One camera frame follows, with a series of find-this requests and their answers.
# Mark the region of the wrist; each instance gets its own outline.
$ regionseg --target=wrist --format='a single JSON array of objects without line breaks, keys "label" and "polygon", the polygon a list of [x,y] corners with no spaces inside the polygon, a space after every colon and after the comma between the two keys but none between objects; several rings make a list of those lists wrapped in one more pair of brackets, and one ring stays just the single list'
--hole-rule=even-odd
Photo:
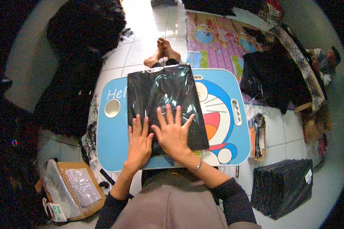
[{"label": "wrist", "polygon": [[200,165],[201,159],[198,158],[191,150],[189,153],[186,153],[184,159],[179,162],[183,167],[187,168],[189,171],[192,171]]},{"label": "wrist", "polygon": [[124,162],[124,167],[122,171],[124,171],[126,174],[134,176],[138,170],[138,167],[132,166],[131,163],[128,163],[128,161]]}]

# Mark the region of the right hand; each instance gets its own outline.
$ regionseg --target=right hand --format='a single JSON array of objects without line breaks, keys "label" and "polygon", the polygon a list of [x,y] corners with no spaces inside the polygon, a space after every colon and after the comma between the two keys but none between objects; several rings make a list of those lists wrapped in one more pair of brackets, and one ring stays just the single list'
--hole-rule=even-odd
[{"label": "right hand", "polygon": [[157,135],[157,139],[162,149],[180,164],[184,164],[185,158],[188,158],[192,151],[187,146],[187,134],[190,124],[194,120],[195,115],[192,114],[188,121],[181,126],[181,106],[177,107],[175,120],[171,110],[171,105],[166,105],[166,117],[162,115],[162,108],[157,108],[157,117],[160,128],[152,125],[151,128]]}]

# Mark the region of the finger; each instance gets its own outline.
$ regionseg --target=finger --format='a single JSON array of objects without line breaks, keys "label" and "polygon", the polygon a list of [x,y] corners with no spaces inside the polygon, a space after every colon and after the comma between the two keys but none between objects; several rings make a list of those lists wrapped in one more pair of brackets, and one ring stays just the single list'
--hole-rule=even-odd
[{"label": "finger", "polygon": [[158,121],[159,121],[159,125],[163,129],[167,125],[167,123],[166,123],[166,119],[162,115],[162,108],[161,107],[157,108],[157,118],[158,118]]},{"label": "finger", "polygon": [[136,131],[136,118],[132,119],[132,133],[135,134]]},{"label": "finger", "polygon": [[192,114],[192,115],[189,117],[188,121],[185,123],[184,128],[186,129],[186,131],[190,128],[190,125],[191,125],[191,123],[193,122],[194,117],[195,117],[195,114]]},{"label": "finger", "polygon": [[153,129],[154,133],[156,133],[157,139],[160,142],[162,140],[162,131],[157,125],[152,125],[151,128]]},{"label": "finger", "polygon": [[143,137],[147,137],[147,135],[148,135],[148,130],[149,130],[149,118],[148,118],[148,116],[146,116],[145,118],[144,118],[144,125],[143,125],[143,132],[142,132],[142,136]]},{"label": "finger", "polygon": [[140,115],[137,114],[136,115],[136,127],[135,128],[135,133],[137,136],[140,136],[142,134],[142,123],[140,121]]},{"label": "finger", "polygon": [[132,127],[129,126],[129,144],[131,142],[131,139],[132,139]]},{"label": "finger", "polygon": [[179,126],[181,126],[181,110],[181,106],[177,106],[176,116],[174,117],[174,121]]},{"label": "finger", "polygon": [[172,114],[172,109],[171,109],[171,104],[166,105],[166,117],[167,117],[167,123],[168,125],[173,125],[173,114]]},{"label": "finger", "polygon": [[150,133],[147,138],[147,152],[151,153],[151,143],[154,138],[154,133]]}]

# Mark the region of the stack of black packages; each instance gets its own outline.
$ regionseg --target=stack of black packages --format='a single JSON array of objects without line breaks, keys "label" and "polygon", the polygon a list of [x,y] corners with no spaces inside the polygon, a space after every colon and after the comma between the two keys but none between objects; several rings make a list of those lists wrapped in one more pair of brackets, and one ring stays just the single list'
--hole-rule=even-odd
[{"label": "stack of black packages", "polygon": [[312,160],[284,160],[253,170],[251,205],[274,220],[312,196]]},{"label": "stack of black packages", "polygon": [[53,16],[47,39],[59,59],[51,84],[34,114],[43,129],[81,137],[103,59],[125,32],[119,0],[69,0]]}]

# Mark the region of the white tile floor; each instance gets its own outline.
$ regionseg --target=white tile floor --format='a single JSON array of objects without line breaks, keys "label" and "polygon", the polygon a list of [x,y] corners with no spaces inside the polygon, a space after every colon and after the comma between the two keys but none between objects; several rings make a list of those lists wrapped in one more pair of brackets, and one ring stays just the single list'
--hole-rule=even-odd
[{"label": "white tile floor", "polygon": [[[128,73],[145,70],[143,61],[153,54],[157,48],[158,37],[167,37],[173,49],[181,54],[181,62],[186,62],[186,15],[181,3],[178,7],[152,9],[149,0],[124,0],[123,6],[127,14],[127,23],[135,35],[125,39],[118,48],[112,50],[105,61],[94,92],[98,105],[102,88],[112,79],[125,77]],[[260,166],[279,162],[284,159],[307,158],[307,148],[303,140],[301,120],[293,111],[284,116],[280,110],[263,106],[245,105],[248,119],[256,113],[262,113],[266,120],[266,158]],[[42,133],[39,161],[43,162],[51,157],[60,161],[82,161],[77,142],[64,136],[56,136],[44,131]],[[237,182],[245,189],[247,195],[252,192],[253,169],[258,167],[254,160],[248,160],[240,166]],[[235,167],[220,169],[227,175],[235,176]],[[110,176],[117,180],[119,173]],[[136,195],[141,190],[141,172],[139,171],[132,182],[130,193]]]}]

